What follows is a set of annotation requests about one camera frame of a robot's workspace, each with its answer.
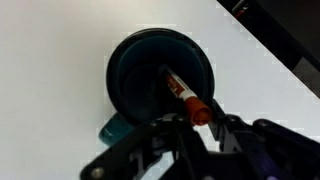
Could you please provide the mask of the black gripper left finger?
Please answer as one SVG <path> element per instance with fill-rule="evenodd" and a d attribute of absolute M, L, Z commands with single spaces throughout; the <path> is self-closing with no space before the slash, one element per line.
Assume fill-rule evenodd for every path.
<path fill-rule="evenodd" d="M 179 115 L 143 123 L 80 172 L 80 180 L 141 180 L 167 152 L 178 150 L 178 132 L 192 125 Z"/>

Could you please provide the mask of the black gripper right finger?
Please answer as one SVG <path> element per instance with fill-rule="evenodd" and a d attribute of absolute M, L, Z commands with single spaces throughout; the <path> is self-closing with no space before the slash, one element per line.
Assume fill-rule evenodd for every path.
<path fill-rule="evenodd" d="M 271 120 L 252 125 L 226 114 L 212 99 L 209 128 L 219 150 L 243 157 L 257 180 L 320 180 L 320 143 Z"/>

